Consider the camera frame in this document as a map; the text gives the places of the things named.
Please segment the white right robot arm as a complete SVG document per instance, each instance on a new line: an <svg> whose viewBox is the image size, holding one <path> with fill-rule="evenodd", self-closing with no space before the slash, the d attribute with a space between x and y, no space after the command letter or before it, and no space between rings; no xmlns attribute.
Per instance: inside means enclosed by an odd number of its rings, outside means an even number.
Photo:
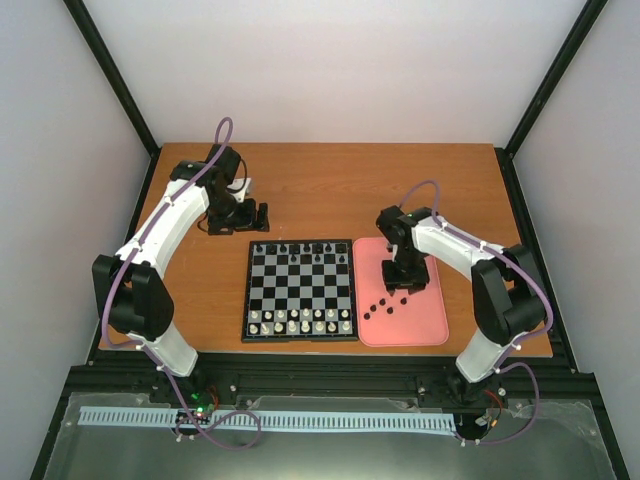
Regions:
<svg viewBox="0 0 640 480"><path fill-rule="evenodd" d="M550 301L526 247L506 248L478 239L427 207L411 213L396 205L387 207L376 226L392 252L381 263L389 294L424 290L429 281L428 256L471 283L476 331L446 380L456 401L465 402L475 385L503 371L502 364L523 341L546 333L553 325Z"/></svg>

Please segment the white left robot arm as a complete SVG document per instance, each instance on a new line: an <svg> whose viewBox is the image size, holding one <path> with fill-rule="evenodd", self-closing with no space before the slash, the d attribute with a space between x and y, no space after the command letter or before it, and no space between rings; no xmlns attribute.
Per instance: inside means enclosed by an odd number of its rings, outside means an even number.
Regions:
<svg viewBox="0 0 640 480"><path fill-rule="evenodd" d="M128 345L175 376L174 392L190 403L206 395L208 378L195 369L198 353L175 325L164 276L185 235L200 220L209 235L268 231L267 204L249 196L249 177L236 176L245 166L226 144L213 145L204 162L181 161L139 230L115 255L100 255L92 265L102 336L107 338L111 330L126 335Z"/></svg>

